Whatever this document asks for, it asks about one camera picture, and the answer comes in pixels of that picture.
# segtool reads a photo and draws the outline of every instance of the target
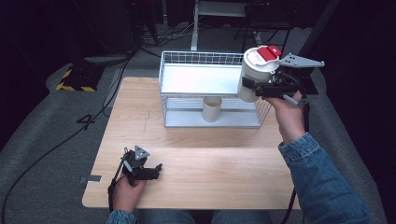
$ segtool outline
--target red object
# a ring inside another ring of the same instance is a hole
[[[257,52],[259,52],[265,61],[276,60],[282,54],[276,46],[260,47]]]

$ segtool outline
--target person's leg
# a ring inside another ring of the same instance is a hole
[[[195,224],[189,211],[175,209],[136,209],[137,223],[144,224]]]
[[[212,224],[271,224],[267,211],[263,210],[217,210]]]

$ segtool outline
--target wire rack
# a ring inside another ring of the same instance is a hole
[[[243,54],[164,51],[159,84],[165,127],[260,128],[271,106],[237,97]],[[203,98],[223,98],[215,122],[202,118]]]

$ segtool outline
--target forearm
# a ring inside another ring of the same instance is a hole
[[[134,215],[131,213],[122,211],[122,210],[114,210],[110,216],[106,224],[135,224]]]
[[[309,223],[370,223],[361,197],[309,133],[279,146]]]

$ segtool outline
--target person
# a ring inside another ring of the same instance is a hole
[[[297,91],[293,98],[299,101],[301,94]],[[276,121],[283,139],[278,149],[290,168],[299,203],[308,223],[372,223],[361,197],[334,166],[326,150],[305,131],[303,107],[277,98],[265,100],[276,111]],[[123,178],[116,186],[114,211],[107,223],[134,223],[132,212],[145,185],[146,182],[142,181],[131,187]],[[151,218],[166,215],[179,218],[175,222],[161,223],[194,223],[187,211],[153,209],[148,212],[152,212],[148,215]],[[263,211],[239,212],[215,211],[212,223],[271,223],[268,214]],[[253,221],[238,219],[240,217],[252,218]]]

